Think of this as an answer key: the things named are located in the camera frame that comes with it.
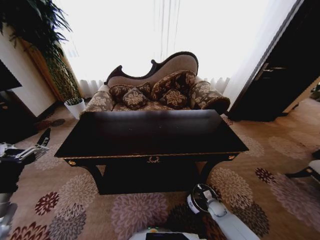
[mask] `wall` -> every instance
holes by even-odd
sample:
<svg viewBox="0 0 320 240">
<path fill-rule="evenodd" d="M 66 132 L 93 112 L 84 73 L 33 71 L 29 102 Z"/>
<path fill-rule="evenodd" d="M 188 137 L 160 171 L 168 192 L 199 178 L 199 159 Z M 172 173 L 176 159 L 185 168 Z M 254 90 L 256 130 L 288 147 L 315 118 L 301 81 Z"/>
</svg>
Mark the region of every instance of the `wall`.
<svg viewBox="0 0 320 240">
<path fill-rule="evenodd" d="M 235 103 L 295 2 L 296 0 L 270 0 L 268 2 L 252 45 L 247 49 L 242 65 L 230 77 L 231 80 L 223 93 L 224 96 L 230 98 L 230 108 Z"/>
<path fill-rule="evenodd" d="M 3 29 L 3 35 L 0 34 L 0 59 L 22 85 L 14 88 L 13 92 L 37 117 L 56 98 L 18 41 L 14 48 L 14 44 L 9 41 L 9 34 L 8 28 Z"/>
</svg>

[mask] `dark wooden table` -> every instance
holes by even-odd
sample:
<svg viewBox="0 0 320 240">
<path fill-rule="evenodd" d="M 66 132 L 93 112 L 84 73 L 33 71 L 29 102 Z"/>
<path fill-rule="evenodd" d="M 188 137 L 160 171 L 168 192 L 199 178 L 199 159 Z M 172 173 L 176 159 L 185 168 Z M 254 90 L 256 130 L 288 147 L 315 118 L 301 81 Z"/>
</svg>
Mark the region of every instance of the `dark wooden table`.
<svg viewBox="0 0 320 240">
<path fill-rule="evenodd" d="M 87 169 L 100 194 L 125 194 L 189 191 L 247 150 L 215 110 L 112 111 L 86 112 L 54 156 Z"/>
</svg>

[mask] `curtain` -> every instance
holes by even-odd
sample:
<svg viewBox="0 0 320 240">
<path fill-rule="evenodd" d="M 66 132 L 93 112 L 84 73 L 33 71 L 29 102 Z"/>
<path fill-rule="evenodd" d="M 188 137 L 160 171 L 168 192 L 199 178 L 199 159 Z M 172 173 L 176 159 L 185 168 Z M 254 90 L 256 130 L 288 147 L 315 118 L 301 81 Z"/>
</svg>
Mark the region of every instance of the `curtain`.
<svg viewBox="0 0 320 240">
<path fill-rule="evenodd" d="M 62 32 L 69 40 L 62 47 L 86 97 L 119 65 L 139 77 L 150 70 L 151 59 L 159 63 L 179 51 L 194 53 L 198 76 L 223 92 L 253 54 L 271 2 L 56 0 L 72 29 Z"/>
</svg>

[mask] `palm plant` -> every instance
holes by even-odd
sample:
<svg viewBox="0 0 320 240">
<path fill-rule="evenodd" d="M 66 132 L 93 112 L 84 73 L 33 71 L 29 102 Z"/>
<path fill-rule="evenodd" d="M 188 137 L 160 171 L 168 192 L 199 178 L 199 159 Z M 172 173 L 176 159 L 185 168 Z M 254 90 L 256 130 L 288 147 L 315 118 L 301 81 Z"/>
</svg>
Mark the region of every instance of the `palm plant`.
<svg viewBox="0 0 320 240">
<path fill-rule="evenodd" d="M 71 31 L 63 11 L 52 0 L 0 0 L 0 31 L 13 28 L 10 41 L 17 38 L 30 43 L 43 55 L 53 82 L 68 105 L 82 101 L 76 80 L 64 63 L 59 42 L 66 38 L 58 29 Z"/>
</svg>

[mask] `floral patterned carpet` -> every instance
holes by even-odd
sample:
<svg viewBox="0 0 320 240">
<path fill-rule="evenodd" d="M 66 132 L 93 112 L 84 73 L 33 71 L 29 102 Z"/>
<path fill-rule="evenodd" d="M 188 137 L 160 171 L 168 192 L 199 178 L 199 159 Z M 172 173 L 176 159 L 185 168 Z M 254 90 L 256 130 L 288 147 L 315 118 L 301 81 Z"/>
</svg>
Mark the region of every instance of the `floral patterned carpet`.
<svg viewBox="0 0 320 240">
<path fill-rule="evenodd" d="M 46 121 L 55 119 L 65 122 L 51 127 L 50 151 L 24 168 L 11 198 L 18 208 L 8 239 L 126 240 L 148 226 L 225 239 L 208 215 L 190 212 L 187 192 L 99 195 L 85 169 L 53 157 L 77 123 L 62 106 Z M 207 183 L 261 239 L 320 239 L 319 183 L 284 175 L 305 168 L 320 147 L 320 102 L 306 99 L 274 122 L 223 119 L 250 151 L 218 164 Z M 16 146 L 34 145 L 41 133 Z"/>
</svg>

